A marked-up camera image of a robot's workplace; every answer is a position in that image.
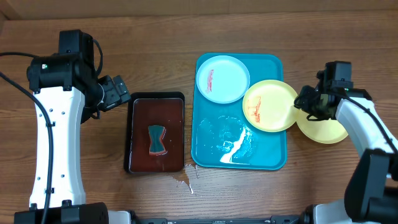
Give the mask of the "black tray with brown water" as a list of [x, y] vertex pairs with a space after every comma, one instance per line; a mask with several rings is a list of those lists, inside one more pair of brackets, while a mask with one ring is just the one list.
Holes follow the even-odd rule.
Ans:
[[136, 92], [128, 103], [124, 170], [178, 172], [185, 160], [185, 96]]

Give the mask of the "yellow plate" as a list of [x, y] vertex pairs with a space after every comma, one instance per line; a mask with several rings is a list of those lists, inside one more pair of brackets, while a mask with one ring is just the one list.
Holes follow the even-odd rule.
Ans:
[[308, 113], [299, 110], [297, 125], [313, 141], [323, 144], [334, 144], [344, 140], [348, 133], [337, 120], [309, 121]]
[[297, 92], [279, 80], [263, 80], [251, 86], [243, 98], [243, 113], [255, 128], [276, 133], [291, 127], [297, 120], [294, 107]]

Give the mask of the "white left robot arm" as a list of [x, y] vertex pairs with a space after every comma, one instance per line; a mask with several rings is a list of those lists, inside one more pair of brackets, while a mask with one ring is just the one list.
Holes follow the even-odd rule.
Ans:
[[15, 223], [132, 223], [130, 211], [87, 203], [80, 169], [80, 126], [127, 102], [120, 79], [100, 78], [92, 50], [60, 50], [34, 57], [27, 69], [37, 117], [37, 162], [29, 210]]

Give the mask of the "teal plastic tray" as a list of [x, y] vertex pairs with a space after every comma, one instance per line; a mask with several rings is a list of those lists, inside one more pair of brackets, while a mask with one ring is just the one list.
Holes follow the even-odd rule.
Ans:
[[244, 116], [242, 99], [218, 104], [195, 88], [191, 155], [203, 167], [278, 170], [287, 160], [286, 132], [255, 128]]

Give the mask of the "light blue plate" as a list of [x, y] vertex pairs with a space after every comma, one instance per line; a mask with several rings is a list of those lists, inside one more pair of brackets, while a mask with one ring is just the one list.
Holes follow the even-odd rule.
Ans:
[[239, 59], [229, 55], [217, 55], [199, 66], [196, 85], [207, 100], [219, 104], [233, 103], [247, 92], [250, 74]]

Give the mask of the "yellow plate back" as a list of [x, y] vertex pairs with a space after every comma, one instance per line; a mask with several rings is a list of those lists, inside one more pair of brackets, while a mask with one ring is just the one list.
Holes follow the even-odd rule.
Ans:
[[276, 133], [291, 127], [297, 120], [294, 107], [297, 92], [279, 80], [263, 80], [251, 86], [243, 98], [243, 113], [255, 128]]

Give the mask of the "yellow plate front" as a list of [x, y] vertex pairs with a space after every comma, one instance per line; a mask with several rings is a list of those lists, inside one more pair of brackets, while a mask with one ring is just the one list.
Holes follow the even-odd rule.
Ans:
[[308, 113], [299, 110], [297, 125], [313, 141], [323, 144], [334, 144], [344, 140], [348, 133], [337, 120], [309, 121]]

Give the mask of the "green and orange sponge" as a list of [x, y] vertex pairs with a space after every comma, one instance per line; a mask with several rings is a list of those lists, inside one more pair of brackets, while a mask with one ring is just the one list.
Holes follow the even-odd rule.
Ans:
[[166, 129], [163, 126], [152, 125], [148, 127], [150, 146], [149, 154], [152, 156], [160, 156], [166, 154], [163, 139], [165, 136]]

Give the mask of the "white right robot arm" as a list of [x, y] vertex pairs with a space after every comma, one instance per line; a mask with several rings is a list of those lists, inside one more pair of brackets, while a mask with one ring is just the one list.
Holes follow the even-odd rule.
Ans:
[[301, 214], [301, 223], [397, 223], [397, 139], [389, 132], [364, 89], [321, 89], [304, 86], [294, 106], [309, 114], [308, 120], [337, 120], [352, 140], [360, 161], [343, 199], [312, 205]]

